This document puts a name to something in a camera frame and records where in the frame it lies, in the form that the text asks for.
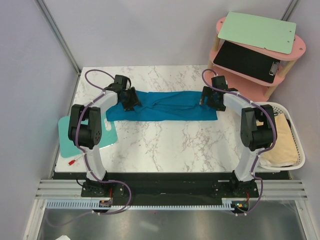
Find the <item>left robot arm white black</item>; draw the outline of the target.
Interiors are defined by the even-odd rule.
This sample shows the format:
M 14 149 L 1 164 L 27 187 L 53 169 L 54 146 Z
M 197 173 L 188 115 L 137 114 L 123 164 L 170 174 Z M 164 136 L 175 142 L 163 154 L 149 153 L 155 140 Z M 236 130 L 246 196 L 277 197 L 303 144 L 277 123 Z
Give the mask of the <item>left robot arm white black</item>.
M 95 181 L 92 191 L 99 197 L 106 196 L 110 191 L 109 183 L 104 181 L 107 171 L 103 166 L 99 147 L 103 136 L 102 117 L 113 106 L 121 106 L 127 112 L 140 105 L 131 80 L 126 76 L 116 75 L 113 83 L 102 88 L 101 93 L 87 105 L 74 104 L 71 107 L 68 138 L 82 152 L 86 178 Z

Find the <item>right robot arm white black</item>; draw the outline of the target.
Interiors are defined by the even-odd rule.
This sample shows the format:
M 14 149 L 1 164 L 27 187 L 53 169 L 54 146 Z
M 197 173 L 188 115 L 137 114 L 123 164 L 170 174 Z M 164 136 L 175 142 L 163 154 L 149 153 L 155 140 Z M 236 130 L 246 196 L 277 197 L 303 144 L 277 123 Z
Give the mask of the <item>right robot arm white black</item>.
M 223 75 L 215 75 L 211 84 L 206 83 L 199 104 L 220 112 L 229 108 L 240 116 L 240 139 L 244 149 L 234 170 L 236 180 L 229 184 L 230 193 L 240 197 L 247 191 L 245 182 L 255 178 L 260 155 L 275 146 L 274 109 L 270 104 L 260 105 L 242 96 L 235 88 L 229 88 Z

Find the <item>blue t shirt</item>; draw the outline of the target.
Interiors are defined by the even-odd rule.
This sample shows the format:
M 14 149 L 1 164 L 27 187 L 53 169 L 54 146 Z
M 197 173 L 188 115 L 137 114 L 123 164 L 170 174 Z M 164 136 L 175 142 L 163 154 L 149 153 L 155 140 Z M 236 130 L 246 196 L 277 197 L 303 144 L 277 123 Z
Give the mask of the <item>blue t shirt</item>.
M 113 121 L 216 121 L 217 112 L 207 105 L 200 105 L 200 91 L 143 92 L 137 96 L 141 106 L 125 111 L 119 103 L 109 108 L 106 119 Z

